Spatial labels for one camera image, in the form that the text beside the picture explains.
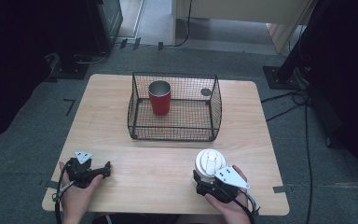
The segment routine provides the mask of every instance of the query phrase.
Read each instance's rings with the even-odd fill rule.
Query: floor
[[[124,20],[117,41],[141,38],[144,45],[172,45],[172,1],[120,0],[120,4]],[[186,18],[176,24],[176,44],[180,44],[187,34]],[[298,27],[281,55],[289,54],[300,31]],[[181,48],[277,54],[266,24],[247,21],[190,19],[189,39]]]

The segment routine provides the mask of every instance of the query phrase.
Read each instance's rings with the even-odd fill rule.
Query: red cup
[[[170,112],[171,85],[170,83],[157,80],[149,85],[149,99],[153,113],[163,116]]]

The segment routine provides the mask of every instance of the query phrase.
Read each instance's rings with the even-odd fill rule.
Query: black equipment
[[[66,172],[69,175],[69,179],[74,181],[74,185],[81,189],[88,187],[92,179],[97,175],[103,175],[103,179],[110,176],[110,161],[106,163],[104,168],[91,170],[90,167],[91,159],[87,160],[83,164],[80,164],[77,158],[71,158],[68,166],[66,167]]]

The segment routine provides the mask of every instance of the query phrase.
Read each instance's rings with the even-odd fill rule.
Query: hand
[[[100,185],[103,175],[97,175],[92,179],[91,184],[86,189],[80,189],[76,186],[69,188],[61,198],[63,209],[64,224],[78,224],[81,218],[86,214],[87,208],[91,202],[92,194]],[[62,186],[69,184],[69,176],[65,173],[62,177]]]
[[[245,180],[246,176],[243,174],[243,172],[238,168],[236,165],[233,165],[232,168],[234,168],[235,171]],[[208,203],[211,204],[215,209],[217,209],[225,218],[227,224],[248,224],[251,223],[248,216],[245,214],[245,212],[240,208],[236,203],[230,202],[230,203],[221,203],[218,201],[213,195],[206,194],[205,199],[208,201]],[[248,207],[248,198],[243,194],[240,193],[236,200],[241,203],[243,206]]]

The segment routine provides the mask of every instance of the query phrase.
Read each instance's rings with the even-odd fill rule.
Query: wire mesh basket
[[[148,87],[156,80],[171,85],[170,112],[153,113]],[[133,139],[200,141],[216,139],[222,99],[216,75],[133,73],[128,128]]]

